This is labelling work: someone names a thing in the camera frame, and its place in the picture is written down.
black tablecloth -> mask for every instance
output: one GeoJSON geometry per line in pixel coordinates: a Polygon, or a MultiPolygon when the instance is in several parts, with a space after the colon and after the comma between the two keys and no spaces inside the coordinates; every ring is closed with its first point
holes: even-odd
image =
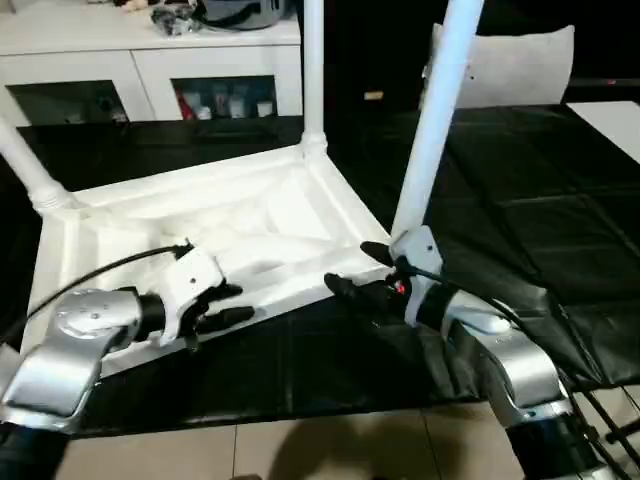
{"type": "MultiPolygon", "coordinates": [[[[416,115],[327,125],[330,156],[391,226],[416,115]]],[[[294,144],[301,119],[22,132],[70,190],[294,144]]],[[[3,167],[0,326],[24,311],[40,222],[3,167]]],[[[515,307],[593,387],[640,380],[640,165],[568,108],[459,112],[427,213],[445,273],[515,307]]],[[[482,397],[426,328],[328,299],[103,381],[83,435],[424,407],[482,397]]]]}

white countertop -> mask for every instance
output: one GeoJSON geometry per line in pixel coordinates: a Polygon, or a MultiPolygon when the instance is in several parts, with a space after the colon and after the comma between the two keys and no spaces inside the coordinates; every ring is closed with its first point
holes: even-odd
{"type": "Polygon", "coordinates": [[[157,30],[151,9],[125,13],[112,4],[85,0],[40,0],[17,14],[0,14],[0,55],[95,50],[300,45],[294,16],[263,30],[201,30],[167,37],[157,30]]]}
{"type": "Polygon", "coordinates": [[[636,103],[571,103],[569,108],[640,163],[640,107],[636,103]]]}

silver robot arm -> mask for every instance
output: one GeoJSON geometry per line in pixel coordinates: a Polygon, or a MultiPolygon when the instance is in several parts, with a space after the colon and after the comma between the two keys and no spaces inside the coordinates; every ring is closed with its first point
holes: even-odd
{"type": "Polygon", "coordinates": [[[143,340],[159,348],[178,337],[194,341],[229,319],[250,318],[250,307],[205,315],[212,298],[241,292],[230,287],[215,259],[194,248],[150,292],[73,292],[55,306],[40,345],[23,358],[0,350],[0,478],[54,477],[108,353],[143,340]]]}
{"type": "MultiPolygon", "coordinates": [[[[442,288],[419,274],[437,274],[442,266],[431,231],[427,226],[407,231],[389,247],[389,254],[399,273],[408,272],[405,322],[417,325],[428,294],[442,288]]],[[[458,290],[449,297],[443,317],[427,323],[478,372],[528,480],[616,478],[580,428],[551,358],[503,312],[458,290]]]]}

glass cabinet door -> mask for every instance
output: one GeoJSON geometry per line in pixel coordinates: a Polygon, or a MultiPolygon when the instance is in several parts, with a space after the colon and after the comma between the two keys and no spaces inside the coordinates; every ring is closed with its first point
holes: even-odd
{"type": "Polygon", "coordinates": [[[0,114],[18,127],[154,119],[128,51],[0,56],[0,114]]]}
{"type": "Polygon", "coordinates": [[[302,115],[299,45],[133,52],[157,120],[302,115]]]}
{"type": "Polygon", "coordinates": [[[278,114],[273,76],[172,79],[184,120],[278,114]]]}
{"type": "Polygon", "coordinates": [[[127,122],[110,80],[7,85],[31,125],[127,122]]]}

helmet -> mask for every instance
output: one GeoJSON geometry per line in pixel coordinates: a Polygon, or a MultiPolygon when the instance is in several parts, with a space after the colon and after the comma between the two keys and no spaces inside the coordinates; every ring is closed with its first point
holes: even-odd
{"type": "Polygon", "coordinates": [[[276,24],[288,0],[198,0],[192,18],[205,26],[255,30],[276,24]]]}

